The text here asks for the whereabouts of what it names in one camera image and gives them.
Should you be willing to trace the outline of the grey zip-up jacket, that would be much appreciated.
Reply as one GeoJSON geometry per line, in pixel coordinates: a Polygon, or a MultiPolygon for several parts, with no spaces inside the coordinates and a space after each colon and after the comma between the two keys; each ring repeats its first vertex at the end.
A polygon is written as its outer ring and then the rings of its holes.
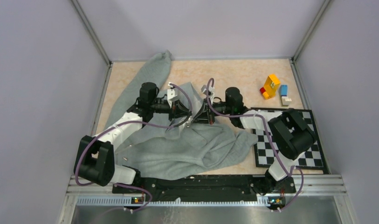
{"type": "MultiPolygon", "coordinates": [[[[135,103],[142,83],[161,88],[172,65],[169,51],[156,53],[138,71],[112,106],[105,126],[117,122],[135,103]]],[[[148,126],[133,133],[115,151],[117,165],[138,169],[142,177],[177,180],[225,168],[245,160],[258,138],[226,124],[176,126],[166,114],[155,114],[148,126]]]]}

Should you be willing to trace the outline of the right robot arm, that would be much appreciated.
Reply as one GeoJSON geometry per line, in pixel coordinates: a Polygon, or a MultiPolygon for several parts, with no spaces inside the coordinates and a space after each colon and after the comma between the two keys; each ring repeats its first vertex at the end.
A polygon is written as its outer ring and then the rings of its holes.
{"type": "Polygon", "coordinates": [[[236,87],[225,91],[225,100],[214,100],[214,88],[204,85],[201,92],[205,99],[193,118],[194,123],[215,122],[217,116],[229,118],[240,129],[264,131],[273,150],[275,160],[265,176],[253,185],[253,190],[265,195],[278,192],[290,178],[300,157],[316,142],[317,137],[300,116],[298,110],[289,108],[282,112],[264,112],[244,106],[243,96],[236,87]]]}

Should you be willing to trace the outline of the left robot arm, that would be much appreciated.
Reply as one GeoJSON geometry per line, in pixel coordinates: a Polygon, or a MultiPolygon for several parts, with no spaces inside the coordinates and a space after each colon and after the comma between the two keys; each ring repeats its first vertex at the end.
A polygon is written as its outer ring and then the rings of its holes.
{"type": "Polygon", "coordinates": [[[161,125],[150,123],[155,113],[168,114],[169,120],[184,117],[183,121],[169,128],[185,124],[193,113],[191,99],[181,87],[169,83],[167,93],[162,97],[158,94],[159,88],[155,83],[143,83],[135,104],[118,121],[95,136],[81,138],[74,166],[77,185],[123,184],[130,193],[139,191],[139,171],[115,163],[117,148],[145,126],[162,128],[161,125]]]}

